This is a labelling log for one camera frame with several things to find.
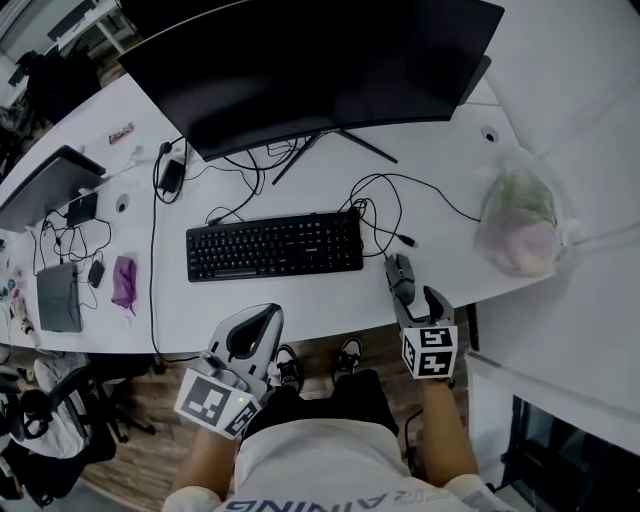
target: white wall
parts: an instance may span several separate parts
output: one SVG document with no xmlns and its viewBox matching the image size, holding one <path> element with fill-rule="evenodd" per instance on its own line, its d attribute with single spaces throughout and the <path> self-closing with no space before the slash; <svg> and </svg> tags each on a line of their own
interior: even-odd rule
<svg viewBox="0 0 640 512">
<path fill-rule="evenodd" d="M 494 382 L 467 357 L 469 375 L 469 439 L 476 456 L 480 478 L 494 487 L 502 485 L 506 453 L 511 437 L 513 393 Z"/>
<path fill-rule="evenodd" d="M 490 84 L 593 241 L 556 277 L 479 303 L 480 353 L 549 384 L 573 421 L 535 405 L 639 453 L 640 228 L 612 233 L 640 226 L 640 16 L 627 0 L 496 3 Z"/>
<path fill-rule="evenodd" d="M 47 33 L 81 1 L 34 0 L 0 43 L 0 49 L 14 61 L 31 50 L 46 52 L 53 44 Z"/>
</svg>

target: black monitor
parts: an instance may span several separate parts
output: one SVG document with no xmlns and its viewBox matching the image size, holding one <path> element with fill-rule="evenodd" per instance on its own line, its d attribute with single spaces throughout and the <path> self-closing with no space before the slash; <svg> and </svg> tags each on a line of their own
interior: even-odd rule
<svg viewBox="0 0 640 512">
<path fill-rule="evenodd" d="M 208 161 L 327 130 L 448 121 L 503 12 L 479 0 L 245 0 L 120 62 Z"/>
</svg>

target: desk grommet hole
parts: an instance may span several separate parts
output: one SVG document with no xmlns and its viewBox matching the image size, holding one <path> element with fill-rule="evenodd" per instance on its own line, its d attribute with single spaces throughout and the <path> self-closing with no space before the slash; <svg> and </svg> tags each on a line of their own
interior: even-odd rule
<svg viewBox="0 0 640 512">
<path fill-rule="evenodd" d="M 493 144 L 496 144 L 500 139 L 497 130 L 492 126 L 483 126 L 480 131 L 482 132 L 482 136 Z"/>
<path fill-rule="evenodd" d="M 122 194 L 116 201 L 116 212 L 122 213 L 129 207 L 129 196 Z"/>
</svg>

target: plastic bag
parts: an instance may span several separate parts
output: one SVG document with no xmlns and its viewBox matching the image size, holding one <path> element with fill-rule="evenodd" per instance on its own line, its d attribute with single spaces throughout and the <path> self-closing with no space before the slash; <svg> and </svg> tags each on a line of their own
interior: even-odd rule
<svg viewBox="0 0 640 512">
<path fill-rule="evenodd" d="M 559 206 L 561 194 L 550 187 L 550 169 L 531 153 L 513 146 L 505 150 L 499 166 L 475 248 L 506 274 L 550 275 L 567 245 L 563 229 L 566 216 Z"/>
</svg>

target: shoe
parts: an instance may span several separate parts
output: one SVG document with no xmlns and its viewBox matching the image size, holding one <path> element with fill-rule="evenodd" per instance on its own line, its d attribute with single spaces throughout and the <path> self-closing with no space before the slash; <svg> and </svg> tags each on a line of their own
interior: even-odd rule
<svg viewBox="0 0 640 512">
<path fill-rule="evenodd" d="M 353 375 L 356 373 L 356 368 L 360 363 L 360 356 L 362 355 L 362 345 L 358 338 L 349 338 L 344 342 L 338 359 L 336 361 L 335 369 L 333 370 L 333 383 L 338 382 L 338 379 L 345 375 Z"/>
<path fill-rule="evenodd" d="M 280 385 L 291 386 L 299 393 L 304 379 L 300 373 L 298 358 L 289 345 L 281 345 L 278 348 L 276 368 L 280 372 Z"/>
</svg>

